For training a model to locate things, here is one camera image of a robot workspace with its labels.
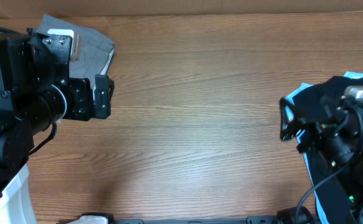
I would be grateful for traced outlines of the grey shorts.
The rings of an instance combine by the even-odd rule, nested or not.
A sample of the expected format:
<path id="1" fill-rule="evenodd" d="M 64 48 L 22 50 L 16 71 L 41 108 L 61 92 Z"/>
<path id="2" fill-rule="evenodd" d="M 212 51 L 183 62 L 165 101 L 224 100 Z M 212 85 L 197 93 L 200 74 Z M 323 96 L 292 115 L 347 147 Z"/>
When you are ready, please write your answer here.
<path id="1" fill-rule="evenodd" d="M 44 14 L 38 30 L 48 33 L 49 29 L 70 29 L 79 35 L 80 51 L 78 60 L 70 63 L 70 77 L 88 78 L 91 87 L 94 87 L 95 75 L 107 73 L 115 54 L 114 41 L 95 29 Z"/>

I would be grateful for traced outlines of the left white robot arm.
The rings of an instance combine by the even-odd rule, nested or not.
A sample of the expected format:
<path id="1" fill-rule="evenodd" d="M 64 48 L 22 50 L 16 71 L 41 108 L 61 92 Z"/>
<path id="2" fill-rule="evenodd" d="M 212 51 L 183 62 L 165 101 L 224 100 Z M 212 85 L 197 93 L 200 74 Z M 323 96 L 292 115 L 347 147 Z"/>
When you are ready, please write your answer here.
<path id="1" fill-rule="evenodd" d="M 57 121 L 105 119 L 114 83 L 106 75 L 72 78 L 78 40 L 69 31 L 26 34 L 0 29 L 0 223 L 35 223 L 27 161 L 34 136 Z"/>

